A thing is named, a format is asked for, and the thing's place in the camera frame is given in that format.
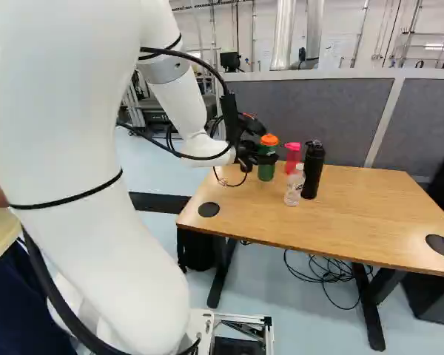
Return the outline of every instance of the green bottle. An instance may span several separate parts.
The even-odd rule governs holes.
[[[261,145],[258,149],[260,155],[271,155],[276,153],[276,149],[280,140],[276,135],[264,135],[261,138]],[[258,178],[262,181],[271,181],[275,176],[275,164],[260,164],[258,165]]]

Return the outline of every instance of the bottle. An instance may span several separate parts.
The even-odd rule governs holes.
[[[320,174],[323,172],[324,158],[326,151],[320,141],[314,140],[306,143],[308,150],[304,159],[304,174],[306,182],[304,183],[301,196],[308,200],[316,197],[319,188]]]
[[[261,138],[261,145],[258,150],[258,154],[262,156],[270,156],[276,154],[276,148],[278,147],[278,144],[280,143],[280,140],[275,135],[264,135]],[[262,163],[258,165],[258,178],[262,181],[271,181],[273,177],[275,176],[275,162],[273,163],[263,163],[264,159],[260,159]]]
[[[284,203],[287,206],[295,207],[299,205],[299,201],[301,201],[301,190],[305,179],[303,164],[296,164],[295,170],[288,175],[287,189],[284,194]]]
[[[284,171],[289,175],[296,169],[296,164],[301,161],[301,143],[291,142],[286,143],[284,146],[288,149]]]

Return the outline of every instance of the white wall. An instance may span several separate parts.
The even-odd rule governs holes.
[[[196,4],[206,3],[203,0],[194,0]],[[321,44],[320,67],[350,66],[350,59],[354,54],[357,35],[363,20],[363,5],[365,0],[326,0],[323,20],[323,39]],[[390,55],[397,42],[400,32],[407,29],[411,22],[416,0],[370,0],[366,15],[366,23],[360,42],[356,67],[372,68],[383,66],[384,58]],[[172,7],[190,5],[189,0],[173,0]],[[239,40],[242,60],[251,59],[252,51],[252,2],[239,3]],[[215,7],[216,47],[223,50],[236,50],[235,6],[221,5]],[[276,0],[255,0],[255,65],[254,71],[261,68],[269,69],[271,61],[273,35],[275,31]],[[203,43],[210,47],[212,42],[212,27],[209,8],[196,10],[201,21]],[[198,48],[198,37],[191,10],[175,12],[175,17],[183,33],[186,48]],[[416,32],[444,33],[444,0],[423,0]],[[306,0],[297,0],[295,32],[293,35],[292,61],[297,58],[297,49],[306,44]],[[438,38],[428,38],[428,41],[438,41]],[[372,59],[373,54],[383,58]],[[429,55],[412,52],[408,56]],[[252,70],[250,65],[242,64],[243,70]]]

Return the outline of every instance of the gray partition panel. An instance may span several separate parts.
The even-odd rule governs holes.
[[[393,84],[392,78],[237,81],[239,111],[255,113],[281,141],[320,139],[326,162],[362,166]],[[279,149],[282,158],[286,150]]]
[[[433,176],[444,160],[444,80],[406,79],[374,167]]]

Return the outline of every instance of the round hole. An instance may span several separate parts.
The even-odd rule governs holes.
[[[437,234],[426,236],[427,244],[437,253],[444,256],[444,237]]]
[[[219,211],[221,207],[215,202],[205,202],[199,206],[199,215],[202,217],[214,217]]]

